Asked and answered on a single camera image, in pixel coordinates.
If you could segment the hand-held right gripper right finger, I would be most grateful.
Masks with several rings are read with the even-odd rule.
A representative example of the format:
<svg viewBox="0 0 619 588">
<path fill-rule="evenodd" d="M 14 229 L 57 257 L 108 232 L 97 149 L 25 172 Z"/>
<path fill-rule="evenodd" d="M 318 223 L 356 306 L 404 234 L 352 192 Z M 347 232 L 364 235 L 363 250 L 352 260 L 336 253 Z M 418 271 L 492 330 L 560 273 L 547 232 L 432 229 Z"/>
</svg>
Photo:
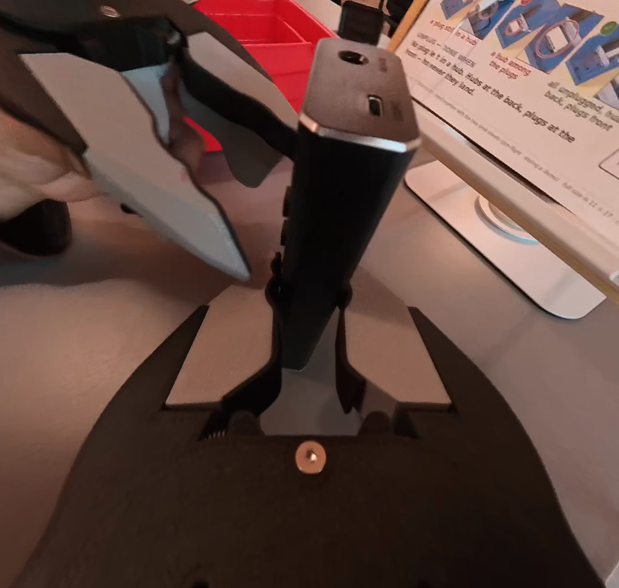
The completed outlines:
<svg viewBox="0 0 619 588">
<path fill-rule="evenodd" d="M 364 268 L 353 274 L 339 312 L 336 390 L 345 413 L 451 406 L 408 307 Z"/>
</svg>

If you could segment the red plastic bin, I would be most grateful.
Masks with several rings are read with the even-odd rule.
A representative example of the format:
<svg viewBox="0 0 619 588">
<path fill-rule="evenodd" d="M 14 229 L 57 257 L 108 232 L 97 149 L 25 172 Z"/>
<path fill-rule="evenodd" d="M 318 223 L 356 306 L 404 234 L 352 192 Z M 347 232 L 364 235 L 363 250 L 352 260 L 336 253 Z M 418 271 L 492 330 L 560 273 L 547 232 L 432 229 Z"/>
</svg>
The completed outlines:
<svg viewBox="0 0 619 588">
<path fill-rule="evenodd" d="M 299 112 L 316 46 L 334 32 L 294 0 L 196 0 L 193 8 L 233 35 Z"/>
</svg>

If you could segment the black usb hub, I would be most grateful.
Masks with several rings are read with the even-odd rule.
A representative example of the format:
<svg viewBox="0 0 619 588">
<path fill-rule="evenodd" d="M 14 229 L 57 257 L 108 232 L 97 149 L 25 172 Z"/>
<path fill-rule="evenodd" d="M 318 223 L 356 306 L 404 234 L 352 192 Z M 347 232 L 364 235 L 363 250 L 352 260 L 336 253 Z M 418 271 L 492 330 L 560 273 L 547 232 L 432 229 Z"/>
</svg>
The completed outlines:
<svg viewBox="0 0 619 588">
<path fill-rule="evenodd" d="M 401 60 L 370 44 L 322 39 L 286 198 L 284 368 L 308 364 L 420 144 Z"/>
</svg>

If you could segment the printed instruction sheet board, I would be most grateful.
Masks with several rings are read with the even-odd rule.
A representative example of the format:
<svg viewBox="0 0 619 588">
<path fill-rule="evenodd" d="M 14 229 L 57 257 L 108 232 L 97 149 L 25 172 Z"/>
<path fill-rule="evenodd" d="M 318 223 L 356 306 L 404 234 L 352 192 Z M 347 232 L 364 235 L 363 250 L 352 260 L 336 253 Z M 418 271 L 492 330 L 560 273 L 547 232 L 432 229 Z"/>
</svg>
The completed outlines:
<svg viewBox="0 0 619 588">
<path fill-rule="evenodd" d="M 412 97 L 618 243 L 618 0 L 428 0 Z"/>
</svg>

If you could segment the person's left hand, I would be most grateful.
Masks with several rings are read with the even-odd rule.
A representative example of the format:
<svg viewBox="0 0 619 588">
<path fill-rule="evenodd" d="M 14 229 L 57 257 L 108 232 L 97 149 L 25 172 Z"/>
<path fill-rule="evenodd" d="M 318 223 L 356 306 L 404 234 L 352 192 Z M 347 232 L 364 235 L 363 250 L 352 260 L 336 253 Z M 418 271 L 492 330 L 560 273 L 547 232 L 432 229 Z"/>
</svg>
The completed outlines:
<svg viewBox="0 0 619 588">
<path fill-rule="evenodd" d="M 1 222 L 46 199 L 72 203 L 99 194 L 72 151 L 1 111 Z"/>
</svg>

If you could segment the black rectangular device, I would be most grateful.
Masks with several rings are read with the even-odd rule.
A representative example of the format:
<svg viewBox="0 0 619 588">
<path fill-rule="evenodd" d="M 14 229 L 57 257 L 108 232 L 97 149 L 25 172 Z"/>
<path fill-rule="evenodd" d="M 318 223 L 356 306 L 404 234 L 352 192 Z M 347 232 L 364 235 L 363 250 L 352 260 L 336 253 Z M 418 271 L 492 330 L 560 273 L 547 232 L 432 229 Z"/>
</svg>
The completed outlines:
<svg viewBox="0 0 619 588">
<path fill-rule="evenodd" d="M 355 1 L 344 1 L 337 35 L 348 41 L 377 46 L 383 34 L 382 10 Z"/>
</svg>

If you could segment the white metal stand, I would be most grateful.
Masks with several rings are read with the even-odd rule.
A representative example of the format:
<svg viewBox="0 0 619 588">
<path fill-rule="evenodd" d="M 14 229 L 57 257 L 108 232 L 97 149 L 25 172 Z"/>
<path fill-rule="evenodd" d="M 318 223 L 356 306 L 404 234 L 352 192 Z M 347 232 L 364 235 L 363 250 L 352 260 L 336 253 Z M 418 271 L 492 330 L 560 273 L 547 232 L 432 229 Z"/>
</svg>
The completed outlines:
<svg viewBox="0 0 619 588">
<path fill-rule="evenodd" d="M 413 99 L 422 148 L 406 187 L 545 312 L 576 320 L 618 304 L 618 247 Z"/>
</svg>

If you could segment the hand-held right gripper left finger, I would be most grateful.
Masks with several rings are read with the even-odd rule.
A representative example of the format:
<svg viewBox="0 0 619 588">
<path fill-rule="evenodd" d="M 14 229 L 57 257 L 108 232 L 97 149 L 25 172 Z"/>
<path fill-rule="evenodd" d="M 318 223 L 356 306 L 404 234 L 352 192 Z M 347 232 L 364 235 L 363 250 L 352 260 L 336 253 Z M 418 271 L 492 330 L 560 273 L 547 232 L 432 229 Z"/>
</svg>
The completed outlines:
<svg viewBox="0 0 619 588">
<path fill-rule="evenodd" d="M 279 314 L 270 292 L 273 257 L 259 259 L 248 282 L 232 283 L 208 304 L 166 407 L 259 417 L 274 403 L 282 373 Z"/>
</svg>

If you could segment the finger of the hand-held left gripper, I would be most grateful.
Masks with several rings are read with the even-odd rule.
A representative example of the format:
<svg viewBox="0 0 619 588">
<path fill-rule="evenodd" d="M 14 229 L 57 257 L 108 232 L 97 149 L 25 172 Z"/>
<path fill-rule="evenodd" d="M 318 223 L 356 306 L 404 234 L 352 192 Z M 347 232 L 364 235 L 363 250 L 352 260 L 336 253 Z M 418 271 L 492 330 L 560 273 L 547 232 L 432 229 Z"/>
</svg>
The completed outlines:
<svg viewBox="0 0 619 588">
<path fill-rule="evenodd" d="M 275 83 L 212 35 L 182 48 L 182 106 L 213 135 L 237 181 L 257 188 L 297 150 L 298 114 Z"/>
<path fill-rule="evenodd" d="M 21 58 L 85 141 L 84 162 L 102 190 L 208 265 L 250 278 L 225 211 L 165 148 L 121 73 L 66 53 Z"/>
</svg>

